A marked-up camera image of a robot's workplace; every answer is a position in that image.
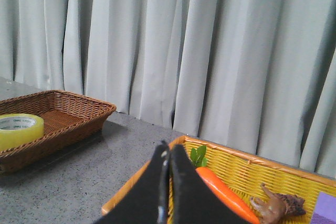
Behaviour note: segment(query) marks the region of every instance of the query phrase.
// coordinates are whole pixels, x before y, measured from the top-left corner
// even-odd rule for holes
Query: curtain fold
[[[0,6],[0,76],[335,176],[335,0]]]

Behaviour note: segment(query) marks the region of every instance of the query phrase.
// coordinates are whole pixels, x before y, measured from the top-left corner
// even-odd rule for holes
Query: toy carrot
[[[248,207],[248,205],[237,196],[217,175],[209,168],[205,167],[207,159],[204,157],[206,146],[200,146],[197,150],[192,149],[191,160],[196,168],[197,173],[210,188],[210,190],[235,214],[252,224],[260,224],[258,217]]]

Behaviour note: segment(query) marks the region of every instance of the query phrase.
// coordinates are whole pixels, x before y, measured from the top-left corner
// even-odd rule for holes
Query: brown wicker basket
[[[307,214],[284,219],[280,223],[308,224],[319,192],[323,191],[336,197],[336,180],[333,179],[307,173],[255,155],[188,136],[181,136],[175,139],[170,143],[170,147],[175,144],[182,144],[188,155],[190,155],[192,148],[206,145],[207,166],[249,205],[248,199],[250,196],[267,200],[267,196],[260,189],[261,183],[266,183],[266,186],[274,192],[296,194],[303,197],[306,200],[304,208]],[[127,194],[145,171],[147,164],[148,162],[102,206],[103,215],[112,210]],[[172,223],[172,214],[173,196],[172,185],[170,184],[168,223]]]
[[[100,130],[116,106],[62,90],[0,101],[0,115],[26,113],[44,119],[44,136],[0,152],[0,174],[17,171]]]

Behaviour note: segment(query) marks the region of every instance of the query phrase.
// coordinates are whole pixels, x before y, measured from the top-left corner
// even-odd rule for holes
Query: toy ginger
[[[282,217],[306,214],[303,209],[303,203],[305,202],[303,198],[296,195],[273,193],[266,188],[264,183],[261,184],[261,188],[269,197],[267,202],[250,197],[252,206],[262,215],[260,218],[261,224],[277,224]]]

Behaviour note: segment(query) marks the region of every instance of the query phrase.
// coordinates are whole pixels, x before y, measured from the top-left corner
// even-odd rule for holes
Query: table surface
[[[40,90],[0,77],[0,100]],[[182,133],[114,112],[101,132],[0,176],[0,223],[87,223],[148,160]]]

